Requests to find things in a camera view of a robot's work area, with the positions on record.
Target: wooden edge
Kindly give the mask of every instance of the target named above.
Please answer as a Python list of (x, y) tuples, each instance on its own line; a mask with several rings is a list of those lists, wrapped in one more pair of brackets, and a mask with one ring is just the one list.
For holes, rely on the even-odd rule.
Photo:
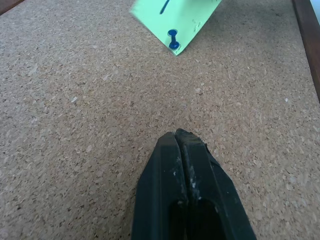
[(5, 12), (9, 11), (10, 9), (14, 8), (15, 6), (17, 6), (18, 4), (22, 3), (24, 0), (10, 0), (9, 4), (7, 6), (4, 7), (0, 7), (0, 16), (2, 14), (4, 14)]
[(320, 102), (320, 23), (310, 0), (292, 0), (316, 94)]

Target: green paper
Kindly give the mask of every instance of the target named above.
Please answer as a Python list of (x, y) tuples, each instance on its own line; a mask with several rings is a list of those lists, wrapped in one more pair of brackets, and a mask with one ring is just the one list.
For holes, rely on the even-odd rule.
[(168, 31), (177, 30), (175, 38), (180, 46), (171, 50), (178, 55), (200, 31), (220, 2), (221, 0), (169, 0), (160, 14), (166, 0), (137, 0), (131, 13), (168, 48), (171, 43)]

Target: blue push pin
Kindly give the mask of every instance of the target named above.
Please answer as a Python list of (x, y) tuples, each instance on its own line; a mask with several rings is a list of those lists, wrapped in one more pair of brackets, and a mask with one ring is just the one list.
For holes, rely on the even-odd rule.
[(171, 36), (171, 42), (169, 44), (169, 48), (171, 49), (177, 49), (180, 46), (179, 42), (177, 42), (176, 40), (177, 33), (178, 31), (175, 29), (171, 29), (168, 31), (168, 35)]

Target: cork surface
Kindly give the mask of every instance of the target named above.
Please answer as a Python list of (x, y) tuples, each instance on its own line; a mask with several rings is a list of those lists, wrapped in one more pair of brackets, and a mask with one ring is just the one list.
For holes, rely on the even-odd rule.
[(208, 143), (258, 239), (319, 239), (320, 105), (291, 1), (223, 0), (178, 57), (132, 4), (0, 16), (0, 239), (129, 239), (137, 180), (177, 128)]

